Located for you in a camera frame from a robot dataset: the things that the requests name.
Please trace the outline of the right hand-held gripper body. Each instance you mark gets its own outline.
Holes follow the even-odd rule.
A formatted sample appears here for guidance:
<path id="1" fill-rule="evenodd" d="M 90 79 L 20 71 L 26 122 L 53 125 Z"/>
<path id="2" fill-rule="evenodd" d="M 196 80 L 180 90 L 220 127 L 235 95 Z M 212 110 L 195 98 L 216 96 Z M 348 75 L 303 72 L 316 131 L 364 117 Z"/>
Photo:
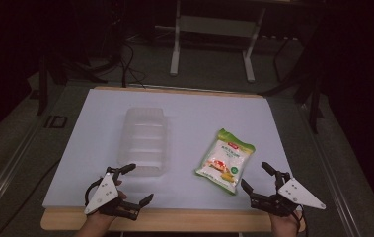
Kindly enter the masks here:
<path id="1" fill-rule="evenodd" d="M 295 178 L 288 173 L 271 173 L 275 178 L 276 193 L 271 196 L 263 196 L 253 192 L 250 188 L 251 208 L 256 208 L 270 214 L 285 217 L 292 215 L 298 206 L 309 206 L 317 209 L 325 209 L 326 205 L 307 190 Z"/>

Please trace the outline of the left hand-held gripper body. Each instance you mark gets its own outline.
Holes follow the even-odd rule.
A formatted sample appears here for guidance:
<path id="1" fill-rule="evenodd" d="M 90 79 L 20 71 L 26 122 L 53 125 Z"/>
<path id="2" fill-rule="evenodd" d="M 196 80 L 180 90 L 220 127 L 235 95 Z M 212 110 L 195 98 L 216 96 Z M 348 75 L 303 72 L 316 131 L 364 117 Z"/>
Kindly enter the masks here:
<path id="1" fill-rule="evenodd" d="M 86 215 L 98 211 L 109 216 L 137 219 L 139 204 L 124 201 L 118 192 L 117 181 L 120 175 L 119 168 L 107 168 L 106 173 L 90 185 L 85 192 Z"/>

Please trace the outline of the clear plastic tray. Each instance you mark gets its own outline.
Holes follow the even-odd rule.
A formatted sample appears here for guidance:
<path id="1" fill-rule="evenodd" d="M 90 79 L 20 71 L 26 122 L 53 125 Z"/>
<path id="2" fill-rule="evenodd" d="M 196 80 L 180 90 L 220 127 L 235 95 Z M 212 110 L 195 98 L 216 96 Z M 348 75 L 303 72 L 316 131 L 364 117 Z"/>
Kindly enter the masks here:
<path id="1" fill-rule="evenodd" d="M 130 108 L 124 118 L 117 162 L 134 163 L 133 176 L 158 177 L 168 163 L 167 120 L 161 108 Z"/>

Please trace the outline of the green and white snack bag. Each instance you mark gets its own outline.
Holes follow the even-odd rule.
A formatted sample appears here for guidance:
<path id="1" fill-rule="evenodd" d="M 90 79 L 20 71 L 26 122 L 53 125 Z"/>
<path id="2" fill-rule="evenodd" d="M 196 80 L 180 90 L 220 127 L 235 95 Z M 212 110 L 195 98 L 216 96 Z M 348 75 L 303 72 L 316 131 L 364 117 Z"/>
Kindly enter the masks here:
<path id="1" fill-rule="evenodd" d="M 204 154 L 195 173 L 234 195 L 254 145 L 243 142 L 222 128 Z"/>

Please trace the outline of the person's left hand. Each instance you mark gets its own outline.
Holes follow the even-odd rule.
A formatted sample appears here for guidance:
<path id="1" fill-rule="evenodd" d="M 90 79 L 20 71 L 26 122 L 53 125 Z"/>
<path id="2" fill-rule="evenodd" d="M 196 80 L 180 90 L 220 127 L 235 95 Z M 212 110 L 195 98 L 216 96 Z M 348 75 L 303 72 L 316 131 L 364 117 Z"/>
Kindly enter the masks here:
<path id="1" fill-rule="evenodd" d="M 87 217 L 85 226 L 92 232 L 104 232 L 110 228 L 115 220 L 115 216 L 100 214 L 96 211 Z"/>

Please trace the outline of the person's right hand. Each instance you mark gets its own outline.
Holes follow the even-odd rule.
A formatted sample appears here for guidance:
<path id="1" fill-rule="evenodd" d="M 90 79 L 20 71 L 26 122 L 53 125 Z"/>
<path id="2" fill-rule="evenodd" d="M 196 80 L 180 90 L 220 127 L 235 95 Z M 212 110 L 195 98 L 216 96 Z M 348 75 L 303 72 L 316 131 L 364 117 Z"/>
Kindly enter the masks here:
<path id="1" fill-rule="evenodd" d="M 269 220 L 271 222 L 271 233 L 272 232 L 294 232 L 298 233 L 298 224 L 303 213 L 296 210 L 293 215 L 289 216 L 276 216 L 269 214 Z"/>

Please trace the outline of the black metal stand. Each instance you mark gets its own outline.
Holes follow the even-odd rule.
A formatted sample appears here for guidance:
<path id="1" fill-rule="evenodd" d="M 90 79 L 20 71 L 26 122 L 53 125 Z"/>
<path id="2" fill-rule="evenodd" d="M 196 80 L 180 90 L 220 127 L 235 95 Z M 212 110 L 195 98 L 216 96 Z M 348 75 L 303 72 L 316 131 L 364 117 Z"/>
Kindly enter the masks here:
<path id="1" fill-rule="evenodd" d="M 323 71 L 321 69 L 315 69 L 314 66 L 310 66 L 304 62 L 311 35 L 299 34 L 296 38 L 304 47 L 296 64 L 283 79 L 279 79 L 280 84 L 278 86 L 261 92 L 261 96 L 273 96 L 288 88 L 298 86 L 293 95 L 293 99 L 296 103 L 301 105 L 303 105 L 308 99 L 311 99 L 309 103 L 310 110 L 308 122 L 312 131 L 317 134 L 317 117 L 318 112 L 320 111 L 320 83 L 323 78 Z"/>
<path id="2" fill-rule="evenodd" d="M 76 71 L 91 82 L 105 83 L 105 80 L 94 76 L 58 52 L 45 52 L 41 55 L 38 63 L 38 89 L 36 93 L 36 98 L 38 99 L 38 116 L 43 114 L 48 105 L 48 74 L 50 74 L 51 78 L 57 84 L 65 84 L 67 81 L 62 70 L 62 64 L 69 66 L 71 70 Z"/>

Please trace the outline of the white table cover sheet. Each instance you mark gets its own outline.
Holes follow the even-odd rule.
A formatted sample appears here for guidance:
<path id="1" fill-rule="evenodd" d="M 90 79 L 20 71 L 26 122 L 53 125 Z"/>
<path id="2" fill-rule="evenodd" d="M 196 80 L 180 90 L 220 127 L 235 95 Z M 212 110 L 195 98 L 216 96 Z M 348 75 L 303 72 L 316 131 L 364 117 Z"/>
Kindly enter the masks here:
<path id="1" fill-rule="evenodd" d="M 270 196 L 275 192 L 274 178 L 262 168 L 262 162 L 283 172 L 289 169 L 265 99 L 93 89 L 43 201 L 45 207 L 84 204 L 87 188 L 116 164 L 124 117 L 130 108 L 162 109 L 169 137 L 169 168 L 162 176 L 122 176 L 120 188 L 132 202 L 151 196 L 153 208 L 249 208 L 243 190 L 230 195 L 194 171 L 221 128 L 255 146 L 243 177 L 256 193 Z"/>

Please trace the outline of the small black floor box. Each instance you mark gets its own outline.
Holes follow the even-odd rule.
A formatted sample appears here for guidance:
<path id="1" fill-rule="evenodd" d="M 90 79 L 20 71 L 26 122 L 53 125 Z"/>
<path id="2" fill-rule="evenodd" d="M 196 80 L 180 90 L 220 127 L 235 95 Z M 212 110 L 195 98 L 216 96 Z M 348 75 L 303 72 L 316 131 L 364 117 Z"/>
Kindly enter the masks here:
<path id="1" fill-rule="evenodd" d="M 49 116 L 44 123 L 44 128 L 64 128 L 68 118 L 63 116 Z"/>

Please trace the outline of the grey metal floor rail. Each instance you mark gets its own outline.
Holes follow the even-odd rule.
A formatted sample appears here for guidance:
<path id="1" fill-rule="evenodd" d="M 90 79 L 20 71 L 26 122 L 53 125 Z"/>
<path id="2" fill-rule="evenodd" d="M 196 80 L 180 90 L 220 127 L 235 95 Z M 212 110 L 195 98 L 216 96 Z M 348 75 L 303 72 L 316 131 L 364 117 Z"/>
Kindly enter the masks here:
<path id="1" fill-rule="evenodd" d="M 310 133 L 310 137 L 318 154 L 320 168 L 323 173 L 326 186 L 328 187 L 329 194 L 333 200 L 330 208 L 333 207 L 336 210 L 338 215 L 337 220 L 340 221 L 341 226 L 344 229 L 345 236 L 358 237 L 358 227 L 353 219 L 347 199 L 344 196 L 344 188 L 341 187 L 343 182 L 346 181 L 346 178 L 344 178 L 342 181 L 338 179 L 338 176 L 341 175 L 341 166 L 337 165 L 335 167 L 333 164 L 333 159 L 337 158 L 337 150 L 326 144 L 324 139 L 325 133 L 321 132 L 319 127 L 317 128 L 317 131 L 314 131 L 309 125 L 308 107 L 303 104 L 298 105 L 297 108 L 304 124 L 306 125 L 306 130 Z"/>
<path id="2" fill-rule="evenodd" d="M 6 228 L 23 210 L 43 178 L 28 191 L 13 190 L 17 176 L 24 175 L 29 149 L 40 130 L 38 123 L 8 129 L 0 126 L 0 229 Z"/>

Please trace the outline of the white metal stand frame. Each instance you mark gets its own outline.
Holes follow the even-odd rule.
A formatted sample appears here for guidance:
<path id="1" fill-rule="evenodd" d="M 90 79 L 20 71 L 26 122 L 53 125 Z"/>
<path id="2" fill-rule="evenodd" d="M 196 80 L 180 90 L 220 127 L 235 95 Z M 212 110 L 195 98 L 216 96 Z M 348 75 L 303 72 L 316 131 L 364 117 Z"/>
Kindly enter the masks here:
<path id="1" fill-rule="evenodd" d="M 266 8 L 261 8 L 257 13 L 257 19 L 255 21 L 250 22 L 183 15 L 181 13 L 181 6 L 181 0 L 177 0 L 175 18 L 175 39 L 171 59 L 170 74 L 172 76 L 177 76 L 179 72 L 181 32 L 242 37 L 248 38 L 250 40 L 248 48 L 242 51 L 242 58 L 244 62 L 247 80 L 249 83 L 254 83 L 256 81 L 256 77 L 253 69 L 253 64 L 251 61 L 251 56 L 257 38 L 259 36 Z"/>

